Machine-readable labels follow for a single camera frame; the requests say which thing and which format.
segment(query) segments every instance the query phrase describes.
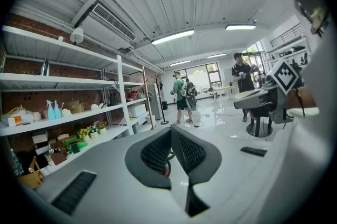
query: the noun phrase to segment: potted plant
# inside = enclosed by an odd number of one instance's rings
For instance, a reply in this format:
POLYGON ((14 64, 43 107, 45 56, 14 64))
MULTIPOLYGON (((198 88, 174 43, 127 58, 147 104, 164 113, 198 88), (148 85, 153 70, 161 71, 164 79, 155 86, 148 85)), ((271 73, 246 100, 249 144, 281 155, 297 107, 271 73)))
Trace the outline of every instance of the potted plant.
POLYGON ((102 121, 102 122, 98 122, 97 127, 98 127, 98 132, 99 134, 104 134, 106 133, 106 122, 102 121))
POLYGON ((88 126, 87 129, 91 138, 98 137, 98 127, 95 124, 88 126))
POLYGON ((80 131, 78 132, 78 136, 82 138, 85 142, 89 142, 90 140, 88 129, 80 129, 80 131))

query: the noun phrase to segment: brick wall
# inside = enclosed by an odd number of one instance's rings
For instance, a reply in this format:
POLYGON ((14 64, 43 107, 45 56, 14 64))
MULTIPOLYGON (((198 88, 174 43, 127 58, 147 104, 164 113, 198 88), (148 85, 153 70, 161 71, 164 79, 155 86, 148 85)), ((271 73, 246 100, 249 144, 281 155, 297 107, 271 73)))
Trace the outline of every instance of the brick wall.
MULTIPOLYGON (((6 21, 6 25, 20 28, 26 31, 30 31, 36 34, 41 34, 48 36, 54 39, 58 39, 59 36, 64 38, 64 42, 71 43, 70 34, 63 32, 51 26, 45 25, 43 23, 33 21, 31 19, 9 14, 6 21)), ((83 43, 78 44, 78 46, 91 50, 106 56, 116 59, 116 54, 99 47, 98 45, 84 40, 83 43)), ((2 61, 2 54, 4 52, 3 45, 0 48, 0 61, 2 61)), ((137 66, 135 63, 128 60, 123 62, 137 66)), ((4 66, 4 72, 7 73, 18 73, 18 74, 31 74, 39 75, 41 70, 42 63, 25 61, 25 60, 16 60, 16 59, 6 59, 4 66)), ((151 76, 154 76, 155 73, 149 70, 145 71, 146 77, 148 79, 148 85, 152 84, 151 76)), ((62 77, 75 77, 75 78, 84 78, 91 79, 92 77, 100 78, 100 72, 78 69, 75 67, 61 66, 51 64, 50 66, 50 75, 51 76, 62 76, 62 77)), ((118 80, 116 74, 107 73, 108 79, 118 80)), ((142 73, 136 73, 131 76, 131 79, 127 76, 123 76, 124 81, 131 82, 143 82, 142 73)), ((136 87, 133 90, 143 90, 143 88, 136 87)), ((130 92, 130 89, 125 89, 125 94, 127 95, 130 92)), ((38 111, 43 116, 43 111, 46 110, 46 100, 57 99, 58 104, 62 105, 62 102, 68 102, 71 100, 80 100, 87 102, 89 104, 100 104, 103 102, 102 94, 100 90, 90 90, 90 91, 57 91, 57 92, 15 92, 15 93, 2 93, 2 112, 6 113, 12 108, 22 105, 24 108, 30 111, 38 111)), ((121 102, 120 94, 117 93, 117 100, 121 102)), ((122 109, 114 110, 111 112, 113 121, 119 121, 123 117, 122 109)), ((55 127, 48 128, 49 138, 52 139, 56 136, 59 136, 64 133, 74 134, 74 124, 81 122, 84 126, 92 124, 96 120, 106 120, 105 114, 99 114, 97 116, 92 116, 89 118, 81 119, 78 121, 70 122, 67 124, 57 125, 55 127)), ((15 152, 32 152, 34 151, 34 143, 31 138, 31 133, 20 133, 17 135, 8 136, 11 147, 15 152)))

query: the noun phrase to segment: black shorts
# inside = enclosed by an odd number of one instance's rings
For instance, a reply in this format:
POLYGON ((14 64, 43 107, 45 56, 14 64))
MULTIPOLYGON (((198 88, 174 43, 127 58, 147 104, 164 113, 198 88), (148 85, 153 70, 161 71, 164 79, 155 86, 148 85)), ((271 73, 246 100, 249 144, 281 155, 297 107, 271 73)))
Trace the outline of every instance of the black shorts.
POLYGON ((186 103, 186 97, 183 96, 181 100, 177 101, 177 108, 178 110, 185 110, 186 108, 188 108, 186 103))

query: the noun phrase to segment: blue spray bottle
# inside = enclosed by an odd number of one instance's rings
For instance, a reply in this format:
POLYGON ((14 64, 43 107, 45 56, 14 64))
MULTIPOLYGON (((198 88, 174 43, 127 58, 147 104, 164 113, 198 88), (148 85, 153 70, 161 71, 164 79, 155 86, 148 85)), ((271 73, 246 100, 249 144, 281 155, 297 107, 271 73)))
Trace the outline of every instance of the blue spray bottle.
POLYGON ((55 100, 55 105, 54 105, 54 111, 55 111, 55 118, 56 118, 56 119, 62 117, 61 112, 60 112, 60 109, 58 108, 58 104, 57 104, 57 101, 56 101, 56 100, 55 100))
POLYGON ((56 117, 55 117, 55 112, 52 106, 52 102, 50 100, 47 100, 47 107, 48 107, 48 119, 54 120, 56 117))

